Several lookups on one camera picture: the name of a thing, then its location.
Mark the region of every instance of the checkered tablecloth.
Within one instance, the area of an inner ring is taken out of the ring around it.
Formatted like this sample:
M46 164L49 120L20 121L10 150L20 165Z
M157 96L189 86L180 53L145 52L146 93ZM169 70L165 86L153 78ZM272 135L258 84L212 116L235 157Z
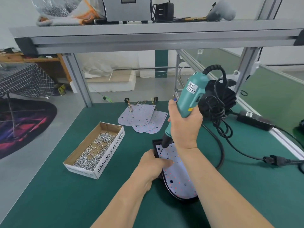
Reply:
M0 68L0 96L14 93L31 98L53 96L53 80L36 63L11 63Z

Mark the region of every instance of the left hand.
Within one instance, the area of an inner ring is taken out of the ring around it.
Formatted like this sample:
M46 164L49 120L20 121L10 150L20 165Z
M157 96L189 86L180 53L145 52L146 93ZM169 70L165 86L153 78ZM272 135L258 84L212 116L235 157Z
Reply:
M153 149L150 149L143 154L139 164L132 175L140 178L145 183L146 191L149 191L152 181L156 179L161 173L163 168L169 167L173 164L170 159L156 158L153 154Z

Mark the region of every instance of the teal electric screwdriver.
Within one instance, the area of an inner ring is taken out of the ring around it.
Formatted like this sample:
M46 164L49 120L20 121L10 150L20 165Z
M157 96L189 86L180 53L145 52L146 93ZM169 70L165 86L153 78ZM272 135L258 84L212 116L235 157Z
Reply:
M197 106L201 97L205 93L205 87L207 86L209 79L207 74L213 70L222 70L220 65L212 65L204 69L204 71L196 72L192 75L181 92L181 95L177 101L177 108L182 118L186 118L190 115L192 109ZM162 147L167 148L173 142L171 136L171 122L165 130L163 135Z

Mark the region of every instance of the hand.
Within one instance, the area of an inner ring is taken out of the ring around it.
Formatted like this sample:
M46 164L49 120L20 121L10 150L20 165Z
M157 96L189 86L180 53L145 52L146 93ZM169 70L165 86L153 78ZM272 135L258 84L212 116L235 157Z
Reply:
M171 135L177 150L197 148L196 139L203 122L199 107L194 107L187 118L182 118L176 103L170 100L169 114L168 121L171 121Z
M146 191L149 191L152 181L159 176L162 169L172 164L172 160L156 158L153 154L153 149L150 149L143 154L132 175L135 176L136 179L142 179L145 183Z

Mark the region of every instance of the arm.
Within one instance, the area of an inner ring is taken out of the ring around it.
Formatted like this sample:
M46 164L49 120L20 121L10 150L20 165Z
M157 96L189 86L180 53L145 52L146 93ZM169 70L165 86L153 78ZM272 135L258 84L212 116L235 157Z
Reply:
M172 160L155 158L152 149L144 153L138 167L91 228L132 227L143 196L150 190L152 181L159 176L162 168L172 164Z
M196 139L203 121L198 107L187 118L182 118L176 103L170 100L169 113L177 152L196 188L211 227L273 227L197 148Z

